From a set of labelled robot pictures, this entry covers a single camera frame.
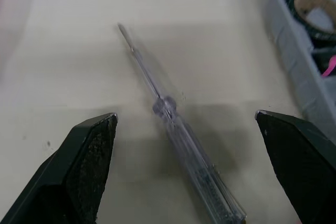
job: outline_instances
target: tape roll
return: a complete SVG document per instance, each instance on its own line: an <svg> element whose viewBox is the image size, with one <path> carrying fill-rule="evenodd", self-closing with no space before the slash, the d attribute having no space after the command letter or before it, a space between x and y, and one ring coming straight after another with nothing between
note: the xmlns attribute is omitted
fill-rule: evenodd
<svg viewBox="0 0 336 224"><path fill-rule="evenodd" d="M292 16L304 25L315 47L336 46L336 3L333 0L287 0L288 8ZM332 27L323 29L312 23L308 15L320 8L329 16Z"/></svg>

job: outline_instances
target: black object in tray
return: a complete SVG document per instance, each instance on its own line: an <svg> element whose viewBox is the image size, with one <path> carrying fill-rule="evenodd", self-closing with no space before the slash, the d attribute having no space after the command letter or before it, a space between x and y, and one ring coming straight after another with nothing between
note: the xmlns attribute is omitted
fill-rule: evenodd
<svg viewBox="0 0 336 224"><path fill-rule="evenodd" d="M324 73L328 66L331 57L336 55L336 49L328 50L328 51L315 51L312 53L313 59L318 67L319 71ZM336 75L336 68L329 74L330 76Z"/></svg>

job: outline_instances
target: table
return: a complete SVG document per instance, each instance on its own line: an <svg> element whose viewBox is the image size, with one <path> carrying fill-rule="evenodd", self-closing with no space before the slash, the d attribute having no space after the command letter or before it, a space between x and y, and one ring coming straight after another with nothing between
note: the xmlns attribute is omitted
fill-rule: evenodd
<svg viewBox="0 0 336 224"><path fill-rule="evenodd" d="M105 223L208 223L116 27L176 98L248 223L297 223L254 112L300 116L262 19L266 0L2 0L0 218L85 119L117 112Z"/></svg>

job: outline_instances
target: clear plastic handle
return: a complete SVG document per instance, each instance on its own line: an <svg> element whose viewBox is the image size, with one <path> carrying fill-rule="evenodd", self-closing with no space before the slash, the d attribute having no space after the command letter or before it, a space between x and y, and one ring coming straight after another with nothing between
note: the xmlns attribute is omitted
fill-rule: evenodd
<svg viewBox="0 0 336 224"><path fill-rule="evenodd" d="M218 172L214 169L191 128L177 113L175 100L171 97L163 97L160 92L162 89L153 79L125 28L120 24L118 26L156 98L153 111L163 120L177 157L203 200L213 223L245 223L246 214L220 179Z"/></svg>

